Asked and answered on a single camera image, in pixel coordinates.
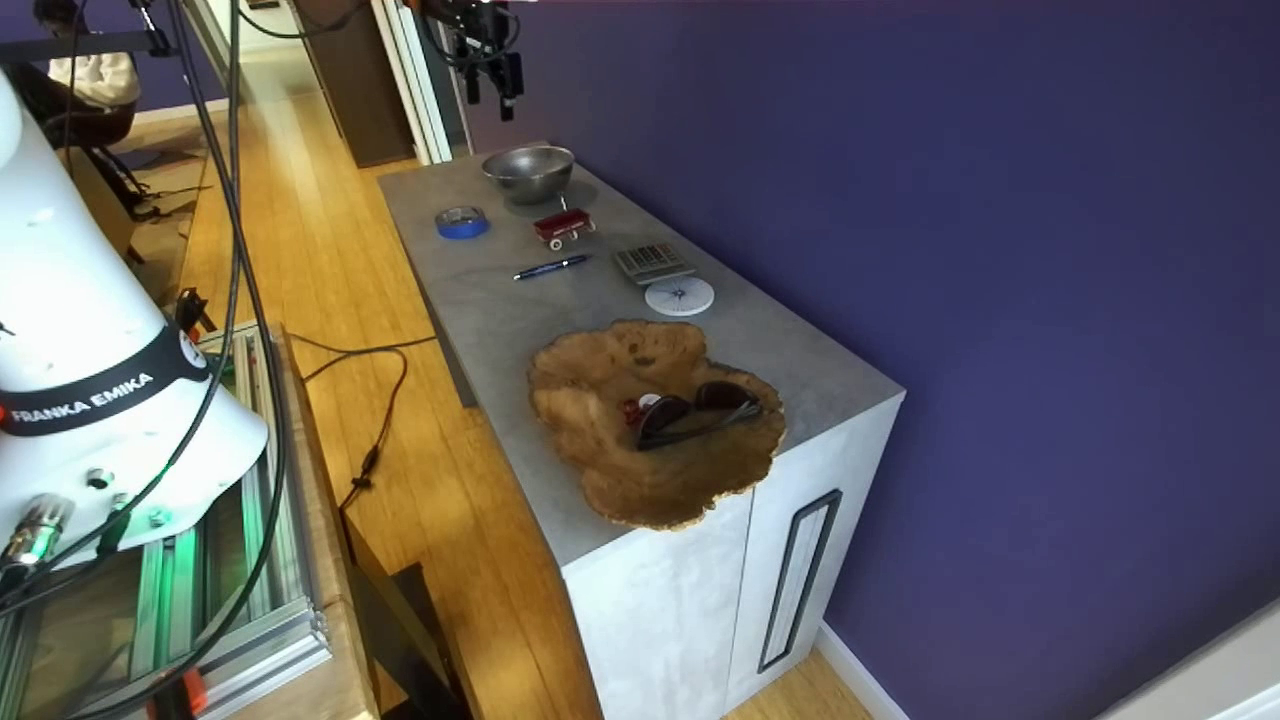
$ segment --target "white cabinet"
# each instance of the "white cabinet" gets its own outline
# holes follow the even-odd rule
[[[561,566],[607,720],[711,720],[808,658],[871,490],[906,388],[777,304],[715,258],[607,189],[573,172],[588,201],[596,265],[543,286],[514,270],[543,260],[528,214],[499,201],[480,158],[390,175],[390,209],[420,275],[458,382],[477,402]],[[437,214],[477,203],[491,220],[477,245],[441,245]],[[653,316],[607,265],[612,252],[670,245],[715,290],[690,326],[721,366],[767,382],[788,418],[783,454],[753,491],[676,533],[596,516],[528,404],[528,366],[569,334]]]
[[[896,407],[788,450],[690,530],[636,530],[564,569],[607,720],[715,720],[808,658]]]

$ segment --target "countertop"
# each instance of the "countertop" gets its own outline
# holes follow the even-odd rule
[[[780,454],[900,396],[900,386],[885,372],[588,170],[573,172],[564,201],[588,209],[596,220],[593,240],[569,245],[569,252],[588,252],[593,260],[525,286],[517,286],[514,272],[554,260],[532,226],[561,214],[555,203],[508,203],[480,172],[480,158],[398,172],[380,184],[437,334],[452,351],[458,386],[483,407],[561,569],[629,530],[600,521],[569,464],[554,454],[528,404],[528,366],[569,334],[607,328],[615,321],[665,321],[615,272],[612,252],[670,245],[715,290],[715,304],[690,326],[703,328],[711,362],[758,372],[783,396],[788,437]],[[441,240],[437,214],[452,203],[480,209],[491,230],[480,240]]]

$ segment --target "black strap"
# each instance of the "black strap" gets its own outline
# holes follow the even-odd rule
[[[132,404],[164,393],[173,382],[208,382],[205,356],[197,350],[186,350],[186,335],[164,326],[151,345],[143,345],[126,366],[111,366],[98,377],[85,377],[78,386],[40,388],[40,393],[5,393],[0,407],[7,413],[7,437],[51,437],[74,431],[98,422],[108,422],[116,413],[129,413]]]

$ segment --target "white cloth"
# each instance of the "white cloth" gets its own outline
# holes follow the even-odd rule
[[[57,57],[48,80],[69,86],[88,107],[121,107],[140,95],[129,51]]]

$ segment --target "cabinet door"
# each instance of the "cabinet door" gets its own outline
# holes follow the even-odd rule
[[[746,602],[733,648],[739,706],[796,669],[833,602],[837,577],[900,402],[783,454],[758,486]]]
[[[748,498],[676,533],[629,533],[564,569],[607,720],[715,720],[748,551]]]

